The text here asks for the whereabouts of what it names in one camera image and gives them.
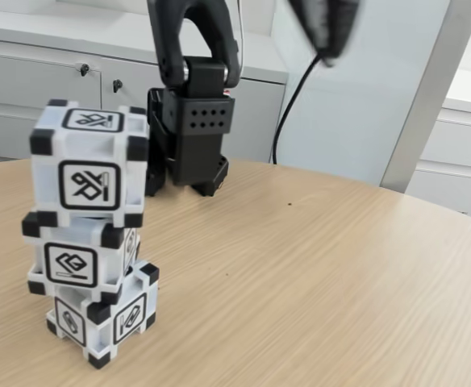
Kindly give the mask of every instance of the printed symbol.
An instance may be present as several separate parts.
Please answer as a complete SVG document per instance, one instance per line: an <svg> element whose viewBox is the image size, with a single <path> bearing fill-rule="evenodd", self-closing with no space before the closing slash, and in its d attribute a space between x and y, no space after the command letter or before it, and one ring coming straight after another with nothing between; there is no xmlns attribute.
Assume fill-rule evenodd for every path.
<svg viewBox="0 0 471 387"><path fill-rule="evenodd" d="M71 179L81 187L73 196L83 196L93 201L102 194L103 201L108 202L108 172L99 173L98 175L94 175L89 171L85 171L85 174L76 172Z"/></svg>
<svg viewBox="0 0 471 387"><path fill-rule="evenodd" d="M58 277L76 278L78 280L88 279L87 276L80 276L76 274L76 272L79 272L87 267L87 263L79 255L69 255L64 253L56 258L56 262L66 271L66 273L56 272Z"/></svg>
<svg viewBox="0 0 471 387"><path fill-rule="evenodd" d="M66 310L62 314L62 317L63 317L65 323L67 324L67 327L70 329L70 331L74 334L77 334L78 333L78 328L77 328L76 322L74 321L73 316L71 316L71 314Z"/></svg>
<svg viewBox="0 0 471 387"><path fill-rule="evenodd" d="M124 320L124 316L121 316L121 335L124 335L125 329L130 330L133 328L133 325L135 324L135 321L137 321L139 314L140 306L135 305L128 317L126 318L126 321Z"/></svg>
<svg viewBox="0 0 471 387"><path fill-rule="evenodd" d="M112 123L114 121L114 116L112 115L107 115L106 117L104 115L100 115L97 113L94 114L80 114L83 119L79 119L76 121L76 123L80 125L84 125L86 127L107 127L111 128Z"/></svg>
<svg viewBox="0 0 471 387"><path fill-rule="evenodd" d="M135 247L135 232L131 232L130 236L128 236L127 241L127 253L129 256L133 253L133 249Z"/></svg>

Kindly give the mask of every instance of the cube symbol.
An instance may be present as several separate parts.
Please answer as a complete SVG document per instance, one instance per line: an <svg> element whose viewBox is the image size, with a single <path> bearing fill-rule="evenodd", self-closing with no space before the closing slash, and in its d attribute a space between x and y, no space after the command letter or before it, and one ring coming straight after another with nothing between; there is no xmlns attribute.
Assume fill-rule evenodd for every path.
<svg viewBox="0 0 471 387"><path fill-rule="evenodd" d="M114 344L123 341L143 323L146 315L146 300L146 294L141 294L135 301L116 314L114 319Z"/></svg>
<svg viewBox="0 0 471 387"><path fill-rule="evenodd" d="M71 109L64 118L63 127L79 131L111 131L123 130L124 116L113 111L94 111Z"/></svg>
<svg viewBox="0 0 471 387"><path fill-rule="evenodd" d="M85 347L87 345L85 319L59 298L55 298L55 315L56 323L60 329L68 337Z"/></svg>
<svg viewBox="0 0 471 387"><path fill-rule="evenodd" d="M90 288L98 285L98 254L95 250L46 243L44 255L48 279L51 282Z"/></svg>
<svg viewBox="0 0 471 387"><path fill-rule="evenodd" d="M137 253L137 231L135 228L127 230L124 242L123 267L124 272L128 270L130 264L135 260Z"/></svg>
<svg viewBox="0 0 471 387"><path fill-rule="evenodd" d="M59 167L60 201L68 210L117 210L120 168L111 163L62 161Z"/></svg>

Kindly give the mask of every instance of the drawer handle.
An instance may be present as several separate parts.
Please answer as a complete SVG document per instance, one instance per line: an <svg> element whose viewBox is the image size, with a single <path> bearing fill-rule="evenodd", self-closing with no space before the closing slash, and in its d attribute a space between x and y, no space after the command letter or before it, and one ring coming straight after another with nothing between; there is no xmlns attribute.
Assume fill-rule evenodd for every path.
<svg viewBox="0 0 471 387"><path fill-rule="evenodd" d="M123 88L123 82L120 79L114 81L114 93L117 93L119 89Z"/></svg>
<svg viewBox="0 0 471 387"><path fill-rule="evenodd" d="M84 77L90 71L90 66L87 63L82 64L80 67L81 76Z"/></svg>

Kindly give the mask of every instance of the white cabinet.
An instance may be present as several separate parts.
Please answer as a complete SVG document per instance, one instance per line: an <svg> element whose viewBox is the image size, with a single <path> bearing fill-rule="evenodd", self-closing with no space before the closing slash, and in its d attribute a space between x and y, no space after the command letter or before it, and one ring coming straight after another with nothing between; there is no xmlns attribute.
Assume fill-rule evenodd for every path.
<svg viewBox="0 0 471 387"><path fill-rule="evenodd" d="M471 215L471 177L417 170L406 194Z"/></svg>
<svg viewBox="0 0 471 387"><path fill-rule="evenodd" d="M0 104L42 109L49 99L72 99L99 109L101 74L84 77L74 64L51 64L0 56Z"/></svg>
<svg viewBox="0 0 471 387"><path fill-rule="evenodd" d="M102 107L117 110L120 105L146 108L148 90L163 87L158 67L127 60L102 58ZM123 87L114 91L114 81L121 81Z"/></svg>
<svg viewBox="0 0 471 387"><path fill-rule="evenodd" d="M79 68L88 64L83 77ZM122 87L114 90L114 82ZM117 110L147 107L148 90L163 87L158 67L130 60L0 42L0 156L29 157L28 136L49 99ZM284 85L242 80L231 133L223 139L229 158L269 161Z"/></svg>
<svg viewBox="0 0 471 387"><path fill-rule="evenodd" d="M91 64L82 77L76 62L80 54L21 49L0 43L1 157L29 157L28 137L49 99L101 108L101 73Z"/></svg>
<svg viewBox="0 0 471 387"><path fill-rule="evenodd" d="M471 216L471 113L441 111L406 193Z"/></svg>

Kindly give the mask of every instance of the cabinet drawer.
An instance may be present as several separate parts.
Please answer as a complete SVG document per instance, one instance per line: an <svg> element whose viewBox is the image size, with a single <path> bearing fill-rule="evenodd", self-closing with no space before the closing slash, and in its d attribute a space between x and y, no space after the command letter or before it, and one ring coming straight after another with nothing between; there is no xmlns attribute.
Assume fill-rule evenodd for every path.
<svg viewBox="0 0 471 387"><path fill-rule="evenodd" d="M95 70L82 77L70 64L0 56L0 104L43 108L59 98L100 109L100 78Z"/></svg>
<svg viewBox="0 0 471 387"><path fill-rule="evenodd" d="M102 58L103 109L117 110L120 105L148 106L148 90L164 87L158 67L152 64ZM114 92L114 81L120 80L123 87Z"/></svg>
<svg viewBox="0 0 471 387"><path fill-rule="evenodd" d="M471 125L436 121L421 158L471 166Z"/></svg>
<svg viewBox="0 0 471 387"><path fill-rule="evenodd" d="M471 177L415 171L406 194L471 215Z"/></svg>
<svg viewBox="0 0 471 387"><path fill-rule="evenodd" d="M0 157L28 158L29 135L35 124L36 119L0 115Z"/></svg>

